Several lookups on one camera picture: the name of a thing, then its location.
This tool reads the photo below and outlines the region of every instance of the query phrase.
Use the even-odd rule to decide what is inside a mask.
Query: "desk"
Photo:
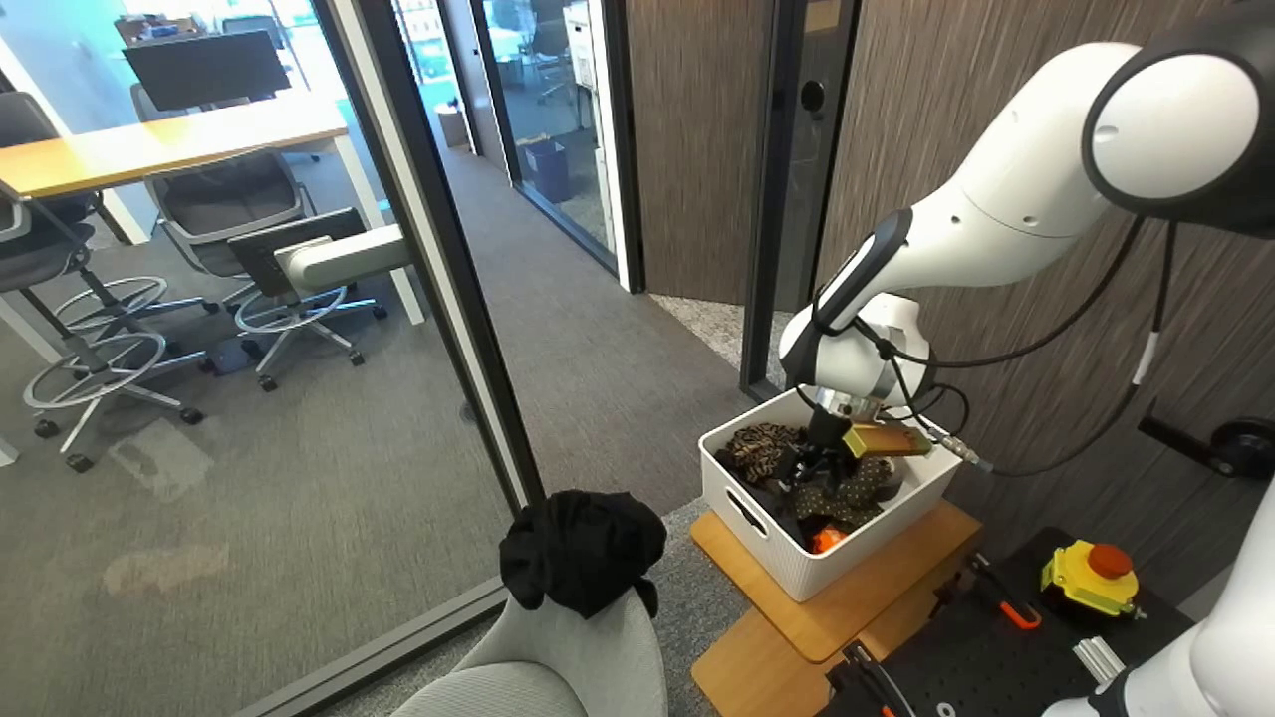
[[[0,186],[21,202],[35,202],[315,142],[337,154],[363,222],[379,226],[381,210],[373,206],[347,124],[333,108],[298,94],[0,146]],[[418,325],[421,308],[406,270],[396,270],[396,292],[412,325]]]
[[[813,603],[790,603],[719,515],[688,537],[749,594],[752,611],[696,663],[693,680],[724,717],[816,713],[841,649],[866,640],[878,659],[905,644],[980,537],[980,521],[940,501],[879,555],[837,578]]]

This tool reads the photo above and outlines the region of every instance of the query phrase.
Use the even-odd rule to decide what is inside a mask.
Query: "black cable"
[[[899,355],[905,364],[927,364],[927,367],[935,367],[935,369],[978,369],[978,367],[1017,364],[1017,357],[1025,357],[1025,355],[1044,352],[1048,344],[1056,344],[1061,336],[1068,336],[1068,329],[1080,323],[1080,315],[1092,312],[1097,300],[1108,295],[1108,286],[1110,286],[1110,279],[1121,274],[1121,266],[1129,263],[1129,251],[1133,251],[1133,243],[1137,243],[1141,231],[1145,231],[1145,214],[1137,214],[1137,219],[1129,222],[1114,258],[1108,263],[1108,270],[1100,274],[1100,283],[1089,292],[1089,300],[1085,300],[1061,325],[1053,325],[1048,336],[1041,336],[1036,344],[1017,348],[1017,352],[1005,352],[1005,355],[990,355],[990,357],[944,357],[944,364],[940,364],[940,357],[905,355],[905,352],[897,352],[897,355]]]
[[[1077,456],[1085,456],[1089,448],[1097,448],[1121,417],[1122,409],[1133,405],[1137,390],[1145,385],[1145,373],[1156,357],[1156,348],[1161,348],[1161,329],[1166,323],[1166,292],[1170,292],[1170,266],[1174,266],[1174,243],[1178,243],[1178,222],[1166,222],[1164,231],[1164,258],[1161,258],[1161,292],[1156,292],[1156,312],[1152,312],[1152,329],[1146,329],[1146,348],[1145,348],[1145,357],[1133,373],[1133,381],[1122,385],[1121,404],[1110,405],[1110,414],[1085,440],[1077,444],[1071,450],[1065,450],[1061,460],[1044,462],[1044,465],[1033,465],[1033,469],[999,469],[992,465],[996,478],[1036,478],[1036,475],[1048,475],[1065,462],[1071,462]]]

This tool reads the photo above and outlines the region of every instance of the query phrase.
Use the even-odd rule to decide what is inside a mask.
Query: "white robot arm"
[[[834,414],[905,405],[927,355],[918,303],[890,292],[999,286],[1056,263],[1108,206],[1275,231],[1275,7],[1235,7],[1146,47],[1080,44],[1048,61],[978,141],[955,177],[879,222],[782,336],[790,381]],[[1206,621],[1133,671],[1108,708],[1161,717],[1275,708],[1275,499],[1259,506]],[[1100,713],[1089,696],[1053,717]]]

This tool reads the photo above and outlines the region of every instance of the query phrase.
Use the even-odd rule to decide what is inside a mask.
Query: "glass wall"
[[[596,146],[603,37],[587,0],[485,0],[485,37],[511,124],[514,177],[559,222],[604,258],[610,166]]]
[[[49,86],[40,94],[66,136],[136,124],[120,84],[120,13],[112,0],[64,0],[0,15],[0,37],[35,80],[31,93]],[[280,20],[298,57],[296,93],[344,94],[337,74],[310,73],[306,57],[324,51],[310,44],[324,40],[315,15],[280,0]],[[80,93],[55,93],[64,74],[84,80]],[[357,206],[355,177],[367,165],[351,166],[331,142],[310,142],[287,166],[315,210]],[[76,444],[94,465],[76,475],[59,460],[76,409],[49,414],[59,436],[35,440],[25,385],[49,364],[0,323],[0,436],[17,456],[0,462],[0,713],[222,717],[493,586],[511,521],[506,460],[491,456],[478,424],[493,405],[519,424],[519,409],[485,390],[484,369],[502,367],[493,348],[472,352],[484,369],[454,364],[457,336],[476,336],[448,312],[454,300],[413,325],[385,270],[357,274],[347,300],[381,300],[385,320],[371,308],[324,320],[357,357],[327,329],[304,329],[274,367],[274,390],[263,390],[263,355],[236,325],[239,303],[222,303],[247,274],[209,274],[167,238],[122,247],[94,219],[86,231],[100,279],[158,274],[167,300],[199,295],[217,308],[142,320],[171,348],[209,352],[202,369],[142,373],[142,385],[199,405],[202,424],[112,397]],[[412,263],[413,295],[425,295],[418,270],[432,295],[448,286],[437,266]],[[35,286],[53,308],[76,292],[76,274]],[[45,325],[17,295],[4,300],[21,323]]]

